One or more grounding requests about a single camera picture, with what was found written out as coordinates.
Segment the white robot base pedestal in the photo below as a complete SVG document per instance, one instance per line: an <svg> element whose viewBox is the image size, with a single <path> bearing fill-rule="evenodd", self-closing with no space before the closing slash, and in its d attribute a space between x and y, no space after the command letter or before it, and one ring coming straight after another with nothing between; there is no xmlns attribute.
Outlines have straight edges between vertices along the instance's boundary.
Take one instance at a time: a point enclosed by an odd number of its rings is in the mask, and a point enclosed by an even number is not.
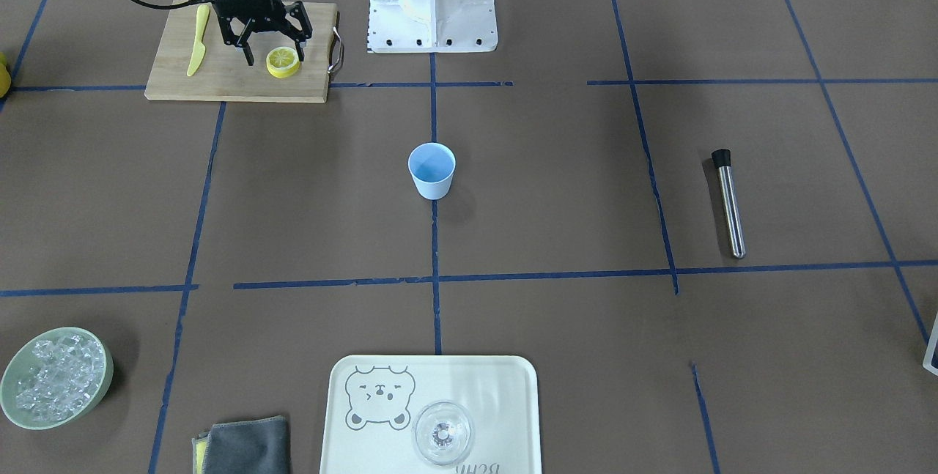
<svg viewBox="0 0 938 474"><path fill-rule="evenodd" d="M369 0L370 53L489 53L498 43L495 0Z"/></svg>

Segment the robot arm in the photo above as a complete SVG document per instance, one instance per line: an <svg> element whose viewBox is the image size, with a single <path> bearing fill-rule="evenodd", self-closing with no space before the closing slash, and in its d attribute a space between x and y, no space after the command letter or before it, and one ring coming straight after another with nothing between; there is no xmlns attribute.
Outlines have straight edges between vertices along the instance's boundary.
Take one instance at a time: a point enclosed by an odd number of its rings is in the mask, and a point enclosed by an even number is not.
<svg viewBox="0 0 938 474"><path fill-rule="evenodd" d="M304 48L312 38L311 21L302 2L285 4L284 0L213 0L213 10L226 45L243 51L248 64L254 63L249 37L254 33L278 32L294 41L298 59L305 59Z"/></svg>

